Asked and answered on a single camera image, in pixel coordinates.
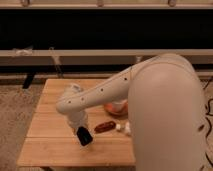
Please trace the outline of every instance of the table top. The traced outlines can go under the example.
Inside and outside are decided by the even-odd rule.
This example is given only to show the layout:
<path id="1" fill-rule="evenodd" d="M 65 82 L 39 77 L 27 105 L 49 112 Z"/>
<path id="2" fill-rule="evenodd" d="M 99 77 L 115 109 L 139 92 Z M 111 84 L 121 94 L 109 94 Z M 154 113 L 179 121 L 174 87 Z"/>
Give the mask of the table top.
<path id="1" fill-rule="evenodd" d="M 126 117 L 112 117 L 103 106 L 86 109 L 93 142 L 81 146 L 66 116 L 55 109 L 57 99 L 69 83 L 88 89 L 103 79 L 48 79 L 35 110 L 18 166 L 131 166 L 134 165 L 131 137 L 111 130 L 95 134 L 98 124 L 110 120 L 125 123 Z"/>

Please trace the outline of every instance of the dark background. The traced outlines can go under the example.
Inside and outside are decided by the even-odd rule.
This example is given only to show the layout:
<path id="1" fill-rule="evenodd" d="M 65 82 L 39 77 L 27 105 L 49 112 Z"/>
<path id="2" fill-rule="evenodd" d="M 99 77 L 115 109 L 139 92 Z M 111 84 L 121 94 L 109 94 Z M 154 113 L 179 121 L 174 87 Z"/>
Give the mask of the dark background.
<path id="1" fill-rule="evenodd" d="M 208 49 L 213 10 L 0 10 L 0 49 Z"/>

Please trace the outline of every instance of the sausage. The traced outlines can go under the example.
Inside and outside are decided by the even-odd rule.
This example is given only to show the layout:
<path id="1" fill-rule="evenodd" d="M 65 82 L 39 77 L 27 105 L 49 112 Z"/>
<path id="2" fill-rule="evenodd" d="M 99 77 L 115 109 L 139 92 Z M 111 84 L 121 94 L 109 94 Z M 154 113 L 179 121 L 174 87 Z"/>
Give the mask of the sausage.
<path id="1" fill-rule="evenodd" d="M 116 127 L 116 123 L 114 121 L 109 121 L 109 122 L 104 122 L 100 125 L 97 125 L 94 130 L 96 133 L 102 133 L 102 132 L 115 129 L 115 127 Z"/>

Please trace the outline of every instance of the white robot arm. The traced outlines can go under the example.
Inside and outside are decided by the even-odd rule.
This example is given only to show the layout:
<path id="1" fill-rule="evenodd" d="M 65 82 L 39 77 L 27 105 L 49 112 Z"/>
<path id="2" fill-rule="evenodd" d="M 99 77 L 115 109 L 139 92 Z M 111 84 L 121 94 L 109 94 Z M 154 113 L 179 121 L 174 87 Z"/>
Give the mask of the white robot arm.
<path id="1" fill-rule="evenodd" d="M 159 55 L 89 90 L 71 85 L 56 108 L 78 129 L 85 125 L 85 108 L 124 98 L 128 98 L 137 171 L 203 170 L 205 100 L 186 59 Z"/>

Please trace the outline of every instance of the floor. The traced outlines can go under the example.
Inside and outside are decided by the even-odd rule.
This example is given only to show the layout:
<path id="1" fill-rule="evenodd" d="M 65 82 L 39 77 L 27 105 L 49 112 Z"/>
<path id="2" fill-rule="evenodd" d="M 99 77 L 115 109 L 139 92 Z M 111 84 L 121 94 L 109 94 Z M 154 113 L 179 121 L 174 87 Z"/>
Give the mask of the floor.
<path id="1" fill-rule="evenodd" d="M 22 89 L 24 75 L 0 75 L 0 171 L 42 171 L 40 168 L 17 168 L 19 156 L 36 104 L 47 77 L 37 76 L 29 89 Z M 213 97 L 213 83 L 205 91 L 206 99 Z M 209 137 L 213 149 L 213 136 Z M 111 168 L 53 168 L 55 171 L 134 171 L 134 167 Z"/>

